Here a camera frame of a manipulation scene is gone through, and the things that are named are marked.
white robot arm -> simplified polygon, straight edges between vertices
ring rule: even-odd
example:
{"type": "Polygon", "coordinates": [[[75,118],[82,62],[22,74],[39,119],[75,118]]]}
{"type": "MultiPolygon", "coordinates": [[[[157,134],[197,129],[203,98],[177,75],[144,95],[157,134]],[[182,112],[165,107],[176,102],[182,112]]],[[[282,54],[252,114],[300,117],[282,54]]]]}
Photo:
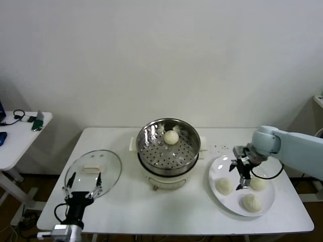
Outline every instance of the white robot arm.
{"type": "Polygon", "coordinates": [[[261,126],[252,136],[252,143],[233,149],[236,160],[230,171],[237,167],[240,185],[250,185],[252,169],[269,156],[314,178],[323,180],[323,139],[299,133],[288,133],[270,126],[261,126]]]}

glass lid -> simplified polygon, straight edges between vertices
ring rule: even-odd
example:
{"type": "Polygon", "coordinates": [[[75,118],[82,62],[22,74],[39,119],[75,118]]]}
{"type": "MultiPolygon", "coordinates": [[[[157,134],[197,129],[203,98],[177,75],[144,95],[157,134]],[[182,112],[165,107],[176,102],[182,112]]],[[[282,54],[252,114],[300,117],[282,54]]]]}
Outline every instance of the glass lid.
{"type": "Polygon", "coordinates": [[[69,187],[71,192],[91,192],[101,185],[100,197],[117,183],[121,169],[121,160],[114,152],[91,151],[70,166],[65,175],[65,187],[69,187]]]}

laptop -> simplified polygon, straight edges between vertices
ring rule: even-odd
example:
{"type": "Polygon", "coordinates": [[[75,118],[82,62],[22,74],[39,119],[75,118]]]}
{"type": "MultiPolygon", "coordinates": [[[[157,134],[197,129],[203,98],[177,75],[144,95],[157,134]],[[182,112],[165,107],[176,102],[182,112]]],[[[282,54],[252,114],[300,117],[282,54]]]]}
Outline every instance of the laptop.
{"type": "Polygon", "coordinates": [[[6,113],[0,102],[0,122],[5,118],[6,113]]]}

stainless steel pot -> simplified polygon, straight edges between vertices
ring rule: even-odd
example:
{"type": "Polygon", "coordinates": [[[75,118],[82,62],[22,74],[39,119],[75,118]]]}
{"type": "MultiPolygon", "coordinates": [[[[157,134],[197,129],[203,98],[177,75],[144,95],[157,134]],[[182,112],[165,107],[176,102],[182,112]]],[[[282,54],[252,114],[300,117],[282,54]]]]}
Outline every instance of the stainless steel pot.
{"type": "Polygon", "coordinates": [[[175,177],[188,172],[196,163],[200,137],[191,125],[174,119],[162,118],[147,124],[137,136],[138,157],[149,172],[175,177]],[[174,130],[179,135],[175,145],[164,142],[164,134],[174,130]]]}

steamed bun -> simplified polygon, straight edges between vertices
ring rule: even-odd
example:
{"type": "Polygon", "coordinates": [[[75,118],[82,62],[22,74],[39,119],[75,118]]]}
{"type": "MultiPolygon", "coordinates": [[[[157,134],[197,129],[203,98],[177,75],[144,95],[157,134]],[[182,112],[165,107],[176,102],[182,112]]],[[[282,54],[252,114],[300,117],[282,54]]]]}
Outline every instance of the steamed bun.
{"type": "Polygon", "coordinates": [[[266,181],[257,177],[251,179],[250,185],[256,191],[262,191],[266,188],[266,181]]]}
{"type": "Polygon", "coordinates": [[[168,145],[175,145],[178,139],[179,135],[174,130],[169,130],[164,134],[164,141],[168,145]]]}
{"type": "Polygon", "coordinates": [[[259,212],[262,208],[261,201],[254,194],[248,194],[243,197],[243,206],[251,213],[259,212]]]}
{"type": "Polygon", "coordinates": [[[224,195],[228,195],[233,191],[233,185],[229,178],[220,178],[219,180],[217,180],[216,188],[220,193],[224,195]]]}

